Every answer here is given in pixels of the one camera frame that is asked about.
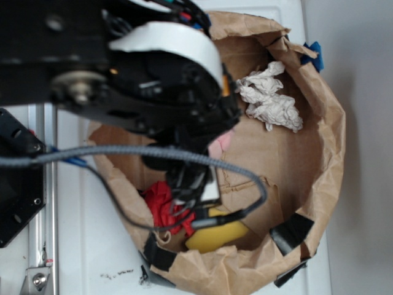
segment red cloth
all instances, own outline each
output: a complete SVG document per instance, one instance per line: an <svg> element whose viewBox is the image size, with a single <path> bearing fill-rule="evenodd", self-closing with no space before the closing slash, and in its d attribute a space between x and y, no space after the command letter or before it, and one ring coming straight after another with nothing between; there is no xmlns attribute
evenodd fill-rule
<svg viewBox="0 0 393 295"><path fill-rule="evenodd" d="M166 181L158 181L150 186L145 192L142 193L145 197L145 202L153 214L154 226L170 226L180 219L185 217L189 210L186 210L179 216L172 216L170 213L172 204L171 189ZM182 206L174 206L173 213L182 210ZM183 227L186 231L186 236L189 237L194 233L191 227L191 222L195 219L195 213L185 220L180 226L176 226L169 230L171 234L176 235Z"/></svg>

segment yellow sponge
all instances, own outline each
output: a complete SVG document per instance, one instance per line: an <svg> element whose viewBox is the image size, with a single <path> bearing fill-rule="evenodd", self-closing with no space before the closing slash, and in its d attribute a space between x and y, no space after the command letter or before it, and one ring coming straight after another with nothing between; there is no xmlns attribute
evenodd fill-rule
<svg viewBox="0 0 393 295"><path fill-rule="evenodd" d="M215 208L209 209L209 216L227 215L227 212ZM200 253L212 252L222 245L243 237L248 228L240 221L234 221L223 226L210 227L197 230L185 243L190 250L199 250Z"/></svg>

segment black mounting bracket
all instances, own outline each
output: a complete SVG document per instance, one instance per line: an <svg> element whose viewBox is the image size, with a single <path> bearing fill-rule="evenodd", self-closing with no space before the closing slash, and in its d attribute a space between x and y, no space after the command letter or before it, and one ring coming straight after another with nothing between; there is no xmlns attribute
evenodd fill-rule
<svg viewBox="0 0 393 295"><path fill-rule="evenodd" d="M45 145L0 108L0 155L34 157ZM0 248L6 247L44 207L44 168L0 168Z"/></svg>

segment crumpled white paper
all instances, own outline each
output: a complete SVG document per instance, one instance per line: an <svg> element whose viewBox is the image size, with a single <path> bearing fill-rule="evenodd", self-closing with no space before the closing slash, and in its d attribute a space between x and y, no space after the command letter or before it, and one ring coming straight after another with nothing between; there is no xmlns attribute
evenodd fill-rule
<svg viewBox="0 0 393 295"><path fill-rule="evenodd" d="M272 61L263 72L251 72L236 82L242 100L250 104L246 109L249 117L264 122L268 131L272 131L272 124L275 124L298 132L303 128L303 120L295 107L295 99L276 93L284 86L273 76L282 74L284 70L281 61Z"/></svg>

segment gray braided cable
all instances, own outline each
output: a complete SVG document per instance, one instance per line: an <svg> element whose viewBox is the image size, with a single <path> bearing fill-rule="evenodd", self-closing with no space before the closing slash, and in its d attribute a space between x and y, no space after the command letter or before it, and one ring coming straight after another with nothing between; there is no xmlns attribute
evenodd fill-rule
<svg viewBox="0 0 393 295"><path fill-rule="evenodd" d="M155 157L170 160L180 160L193 162L200 165L214 166L224 170L239 173L248 177L257 185L261 197L254 204L245 209L247 213L253 211L267 199L267 191L265 185L260 178L253 172L223 162L221 160L212 159L206 155L195 154L192 152L182 151L175 148L168 147L153 147L153 146L129 146L129 145L102 145L102 146L86 146L77 147L74 149L66 149L59 152L51 152L48 154L41 154L35 158L29 157L0 157L0 167L4 168L26 168L32 165L43 165L46 163L57 162L73 157L81 157L84 155L98 155L98 154L136 154L144 155L146 157Z"/></svg>

